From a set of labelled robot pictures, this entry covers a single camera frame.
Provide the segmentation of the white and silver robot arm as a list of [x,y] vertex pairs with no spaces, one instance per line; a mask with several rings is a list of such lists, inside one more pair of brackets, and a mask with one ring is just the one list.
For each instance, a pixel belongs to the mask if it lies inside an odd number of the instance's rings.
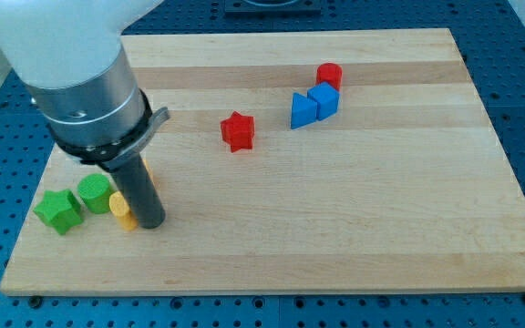
[[0,0],[0,48],[57,145],[108,172],[143,165],[151,112],[121,42],[160,0]]

